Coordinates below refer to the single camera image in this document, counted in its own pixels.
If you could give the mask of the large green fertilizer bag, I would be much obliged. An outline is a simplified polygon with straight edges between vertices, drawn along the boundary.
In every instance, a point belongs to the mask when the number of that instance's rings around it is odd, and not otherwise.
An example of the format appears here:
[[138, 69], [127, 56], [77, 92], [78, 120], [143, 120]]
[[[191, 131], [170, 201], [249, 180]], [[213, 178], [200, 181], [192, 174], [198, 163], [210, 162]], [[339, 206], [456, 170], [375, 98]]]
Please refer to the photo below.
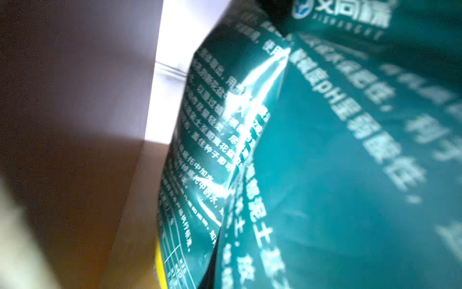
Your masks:
[[231, 1], [162, 172], [164, 289], [459, 289], [460, 1]]

